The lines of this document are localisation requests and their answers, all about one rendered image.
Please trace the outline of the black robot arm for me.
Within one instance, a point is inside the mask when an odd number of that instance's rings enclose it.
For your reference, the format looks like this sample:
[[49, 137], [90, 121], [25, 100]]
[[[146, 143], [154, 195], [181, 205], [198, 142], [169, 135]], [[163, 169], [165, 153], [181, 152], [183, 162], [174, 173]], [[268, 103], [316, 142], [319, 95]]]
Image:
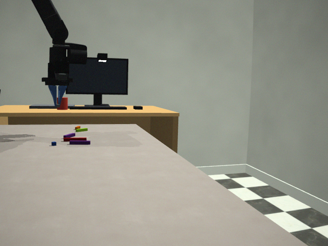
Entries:
[[[68, 30], [59, 16], [51, 0], [31, 0], [38, 11], [45, 27], [52, 38], [48, 63], [48, 77], [56, 80], [69, 78], [70, 64], [86, 64], [87, 46], [75, 43], [65, 43]], [[67, 60], [66, 62], [66, 49]]]

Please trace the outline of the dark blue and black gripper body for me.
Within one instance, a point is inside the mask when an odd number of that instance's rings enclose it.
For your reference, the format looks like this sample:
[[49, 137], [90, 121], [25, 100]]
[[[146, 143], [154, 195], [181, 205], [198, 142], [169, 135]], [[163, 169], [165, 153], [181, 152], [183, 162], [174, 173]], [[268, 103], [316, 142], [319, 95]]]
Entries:
[[43, 77], [42, 82], [45, 85], [59, 85], [59, 86], [69, 86], [70, 82], [73, 82], [74, 78], [67, 78], [67, 80], [56, 80], [56, 78]]

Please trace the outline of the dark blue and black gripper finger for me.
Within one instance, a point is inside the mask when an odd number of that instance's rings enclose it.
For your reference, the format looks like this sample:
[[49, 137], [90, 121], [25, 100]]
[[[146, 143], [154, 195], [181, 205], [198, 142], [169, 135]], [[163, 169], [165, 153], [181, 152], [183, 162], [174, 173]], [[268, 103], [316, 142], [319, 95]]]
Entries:
[[61, 104], [62, 97], [66, 91], [67, 86], [58, 86], [58, 104]]
[[49, 90], [52, 94], [54, 105], [56, 107], [57, 99], [56, 99], [56, 86], [55, 85], [48, 85]]

